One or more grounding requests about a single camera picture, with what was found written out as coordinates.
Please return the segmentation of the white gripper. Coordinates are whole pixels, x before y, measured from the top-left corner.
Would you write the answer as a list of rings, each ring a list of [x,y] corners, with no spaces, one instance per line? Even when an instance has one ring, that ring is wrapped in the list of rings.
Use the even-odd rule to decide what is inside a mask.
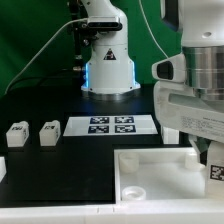
[[[194,95],[192,88],[157,81],[154,108],[161,126],[191,134],[188,139],[200,164],[207,164],[210,140],[224,143],[223,101],[202,100]]]

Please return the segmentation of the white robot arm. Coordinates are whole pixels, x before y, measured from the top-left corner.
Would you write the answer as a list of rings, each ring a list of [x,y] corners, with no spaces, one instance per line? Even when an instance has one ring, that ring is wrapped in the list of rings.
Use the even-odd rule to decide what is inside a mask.
[[[128,55],[126,15],[110,0],[81,0],[94,35],[82,90],[97,97],[139,88]],[[162,21],[181,34],[181,52],[152,65],[161,126],[208,141],[207,163],[224,163],[224,0],[160,0]]]

